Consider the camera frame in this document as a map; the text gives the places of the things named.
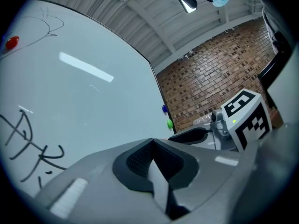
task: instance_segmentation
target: whiteboard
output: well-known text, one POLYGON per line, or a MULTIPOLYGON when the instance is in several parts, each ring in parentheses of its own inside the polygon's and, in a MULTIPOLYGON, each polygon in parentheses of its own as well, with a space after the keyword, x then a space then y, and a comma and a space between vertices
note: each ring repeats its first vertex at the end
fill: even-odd
POLYGON ((1 47, 0 151, 16 187, 35 196, 89 154, 174 134, 149 62, 106 27, 30 0, 4 41, 15 35, 1 47))

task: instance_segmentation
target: blue cloth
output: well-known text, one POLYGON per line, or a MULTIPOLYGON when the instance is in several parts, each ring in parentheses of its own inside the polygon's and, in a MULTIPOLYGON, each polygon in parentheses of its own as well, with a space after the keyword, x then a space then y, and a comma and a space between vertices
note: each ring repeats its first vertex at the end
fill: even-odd
POLYGON ((228 0, 213 0, 213 5, 215 7, 222 7, 227 4, 228 0))

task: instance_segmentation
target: ceiling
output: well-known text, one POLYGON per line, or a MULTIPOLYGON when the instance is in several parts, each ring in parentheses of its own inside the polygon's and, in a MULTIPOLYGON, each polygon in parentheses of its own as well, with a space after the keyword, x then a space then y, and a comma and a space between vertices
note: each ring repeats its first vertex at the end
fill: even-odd
POLYGON ((230 0, 220 8, 197 0, 197 10, 189 14, 178 0, 48 1, 106 25, 143 54, 156 73, 223 29, 261 16, 262 11, 260 0, 230 0))

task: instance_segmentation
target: whiteboard frame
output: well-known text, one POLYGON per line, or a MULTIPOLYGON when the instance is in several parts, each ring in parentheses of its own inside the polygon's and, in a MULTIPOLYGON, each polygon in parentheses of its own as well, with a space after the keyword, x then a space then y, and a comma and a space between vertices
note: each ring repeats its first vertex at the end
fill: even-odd
MULTIPOLYGON (((36 0, 36 1, 43 1, 43 2, 52 3, 52 4, 55 4, 55 5, 57 5, 57 6, 61 6, 61 7, 67 8, 67 9, 73 11, 73 12, 76 12, 76 13, 80 14, 80 15, 83 15, 83 16, 85 16, 85 17, 87 17, 87 18, 89 18, 89 19, 95 21, 96 23, 100 24, 100 25, 103 26, 104 28, 108 29, 110 32, 112 32, 113 34, 115 34, 115 35, 117 35, 119 38, 121 38, 126 44, 128 44, 130 47, 132 47, 135 51, 137 51, 137 52, 138 52, 138 53, 139 53, 139 54, 140 54, 140 55, 141 55, 141 56, 142 56, 142 57, 149 63, 149 66, 150 66, 150 68, 151 68, 151 71, 153 72, 153 75, 154 75, 154 77, 155 77, 155 80, 156 80, 157 86, 158 86, 158 88, 159 88, 159 91, 160 91, 160 93, 161 93, 161 96, 162 96, 162 100, 163 100, 163 102, 164 102, 164 105, 167 107, 167 111, 168 111, 167 114, 168 114, 168 116, 169 116, 169 119, 170 119, 170 120, 172 121, 172 123, 173 123, 172 116, 171 116, 171 114, 170 114, 170 112, 169 112, 168 105, 167 105, 166 100, 165 100, 165 97, 164 97, 164 95, 163 95, 163 93, 162 93, 162 90, 161 90, 161 87, 160 87, 159 82, 158 82, 158 80, 157 80, 157 77, 156 77, 156 74, 155 74, 155 72, 154 72, 154 69, 153 69, 153 67, 152 67, 152 65, 151 65, 151 63, 150 63, 150 61, 149 61, 144 55, 142 55, 138 50, 135 49, 135 47, 133 47, 129 42, 127 42, 125 39, 123 39, 120 35, 118 35, 117 33, 115 33, 115 32, 114 32, 113 30, 111 30, 109 27, 107 27, 107 26, 105 26, 104 24, 100 23, 99 21, 95 20, 94 18, 92 18, 92 17, 90 17, 90 16, 88 16, 88 15, 86 15, 86 14, 83 14, 83 13, 81 13, 81 12, 79 12, 79 11, 73 9, 73 8, 67 7, 67 6, 65 6, 65 5, 62 5, 62 4, 59 4, 59 3, 56 3, 56 2, 52 2, 52 1, 48 1, 48 0, 36 0)), ((173 130, 173 132, 174 132, 175 134, 177 133, 177 130, 176 130, 175 126, 174 126, 174 123, 173 123, 172 130, 173 130)))

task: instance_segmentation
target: black and white pattern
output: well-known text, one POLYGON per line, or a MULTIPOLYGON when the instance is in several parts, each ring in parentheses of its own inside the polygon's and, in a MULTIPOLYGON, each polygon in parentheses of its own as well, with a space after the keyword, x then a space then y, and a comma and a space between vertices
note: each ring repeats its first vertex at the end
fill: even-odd
POLYGON ((251 141, 260 139, 268 133, 269 125, 263 105, 260 103, 248 119, 235 130, 243 149, 251 141))
POLYGON ((253 98, 254 94, 251 94, 247 91, 242 91, 236 98, 234 98, 229 104, 224 106, 226 114, 228 117, 231 117, 239 110, 241 110, 246 104, 248 104, 253 98))

